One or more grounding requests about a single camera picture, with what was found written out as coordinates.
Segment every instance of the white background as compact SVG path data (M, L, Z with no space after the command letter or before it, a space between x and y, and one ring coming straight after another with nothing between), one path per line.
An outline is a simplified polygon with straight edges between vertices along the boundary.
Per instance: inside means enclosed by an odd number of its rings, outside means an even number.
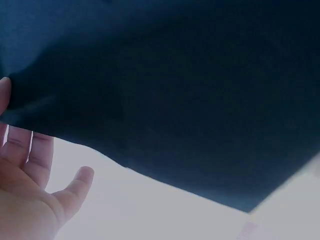
M48 192L63 189L81 166L95 177L80 212L56 240L318 240L316 161L251 214L125 169L84 146L55 139ZM249 221L257 227L242 232Z

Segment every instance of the navy cloth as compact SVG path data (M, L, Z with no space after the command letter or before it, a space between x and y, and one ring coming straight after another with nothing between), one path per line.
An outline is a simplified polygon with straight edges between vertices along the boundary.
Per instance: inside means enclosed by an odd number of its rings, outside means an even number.
M317 5L0 0L1 120L248 212L320 150Z

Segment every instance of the fingernail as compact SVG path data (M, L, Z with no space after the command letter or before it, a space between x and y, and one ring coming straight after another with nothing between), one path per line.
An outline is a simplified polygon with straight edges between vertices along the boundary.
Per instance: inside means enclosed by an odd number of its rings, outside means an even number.
M3 77L3 78L1 78L1 80L0 80L0 85L3 85L6 81L9 81L10 79L8 78L8 77Z

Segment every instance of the palm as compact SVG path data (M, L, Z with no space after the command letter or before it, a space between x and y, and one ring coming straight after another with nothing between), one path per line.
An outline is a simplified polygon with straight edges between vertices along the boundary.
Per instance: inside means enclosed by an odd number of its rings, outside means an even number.
M10 88L10 80L0 85L0 115L8 105ZM0 213L5 220L0 219L0 228L16 225L17 218L25 218L21 224L36 218L34 222L39 225L49 221L46 226L51 226L49 231L54 235L80 209L90 189L93 170L81 168L64 190L49 194L45 188L53 160L53 137L36 132L32 136L29 130L10 126L3 144L6 129L0 123Z

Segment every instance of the hand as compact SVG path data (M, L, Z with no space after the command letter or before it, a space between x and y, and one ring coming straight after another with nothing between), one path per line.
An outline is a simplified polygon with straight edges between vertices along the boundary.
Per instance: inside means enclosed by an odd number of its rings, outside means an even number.
M0 80L0 115L9 104L11 81ZM0 239L52 240L80 209L94 172L82 167L69 186L49 194L54 150L51 136L0 123Z

